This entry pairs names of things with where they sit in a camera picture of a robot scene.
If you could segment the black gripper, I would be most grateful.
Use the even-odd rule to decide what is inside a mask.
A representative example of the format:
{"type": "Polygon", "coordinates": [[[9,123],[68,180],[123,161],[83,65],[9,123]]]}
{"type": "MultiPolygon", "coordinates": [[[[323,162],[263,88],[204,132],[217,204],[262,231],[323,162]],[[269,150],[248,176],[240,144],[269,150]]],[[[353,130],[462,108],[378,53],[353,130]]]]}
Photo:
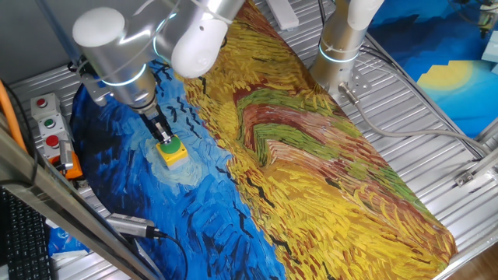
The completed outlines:
{"type": "Polygon", "coordinates": [[[168,144],[171,142],[174,134],[158,104],[143,111],[140,117],[159,143],[168,144]]]}

